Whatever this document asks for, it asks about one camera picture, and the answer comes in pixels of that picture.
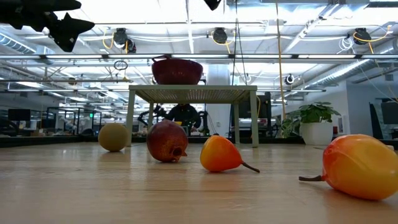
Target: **white pot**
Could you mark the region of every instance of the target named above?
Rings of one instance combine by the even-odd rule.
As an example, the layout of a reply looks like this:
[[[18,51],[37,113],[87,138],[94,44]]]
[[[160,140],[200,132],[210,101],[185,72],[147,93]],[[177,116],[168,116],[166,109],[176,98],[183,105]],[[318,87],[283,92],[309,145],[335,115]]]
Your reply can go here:
[[[300,125],[301,136],[308,145],[327,146],[333,138],[333,124],[302,123]]]

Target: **red bowl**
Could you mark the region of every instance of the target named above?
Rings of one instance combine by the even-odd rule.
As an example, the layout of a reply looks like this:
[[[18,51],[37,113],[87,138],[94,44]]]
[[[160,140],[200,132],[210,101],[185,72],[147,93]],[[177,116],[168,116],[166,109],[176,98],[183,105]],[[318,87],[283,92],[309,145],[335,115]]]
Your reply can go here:
[[[153,58],[152,73],[160,85],[197,85],[203,74],[203,67],[197,62],[173,59],[167,55]]]

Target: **red pear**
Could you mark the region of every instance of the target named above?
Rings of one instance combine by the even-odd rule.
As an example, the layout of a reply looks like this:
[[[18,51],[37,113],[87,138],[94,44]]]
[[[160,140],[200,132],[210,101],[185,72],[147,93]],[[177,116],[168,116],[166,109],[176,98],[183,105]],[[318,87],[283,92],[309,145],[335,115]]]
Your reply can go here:
[[[243,165],[260,172],[243,162],[241,154],[232,142],[222,136],[212,136],[203,145],[200,163],[210,172],[221,172]]]

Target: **pear stem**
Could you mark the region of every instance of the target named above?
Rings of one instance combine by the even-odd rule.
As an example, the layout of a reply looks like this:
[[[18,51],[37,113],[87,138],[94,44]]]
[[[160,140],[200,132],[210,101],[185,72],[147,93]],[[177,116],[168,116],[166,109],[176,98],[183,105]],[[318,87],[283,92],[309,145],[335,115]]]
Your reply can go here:
[[[300,180],[300,181],[311,181],[311,182],[323,181],[321,175],[318,175],[316,177],[298,177],[298,180]]]
[[[247,167],[247,168],[249,168],[249,169],[251,169],[251,170],[254,170],[254,171],[260,173],[260,170],[259,170],[259,169],[253,168],[253,167],[249,166],[249,165],[248,165],[247,163],[245,163],[245,162],[243,162],[242,165],[243,165],[244,167]]]

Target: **shelf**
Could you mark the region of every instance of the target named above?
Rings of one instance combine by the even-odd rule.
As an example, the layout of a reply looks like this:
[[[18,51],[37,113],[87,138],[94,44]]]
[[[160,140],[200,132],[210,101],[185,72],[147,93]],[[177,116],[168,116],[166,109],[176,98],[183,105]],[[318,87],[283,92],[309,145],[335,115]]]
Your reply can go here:
[[[249,98],[257,86],[130,85],[130,91],[151,103],[237,103]]]

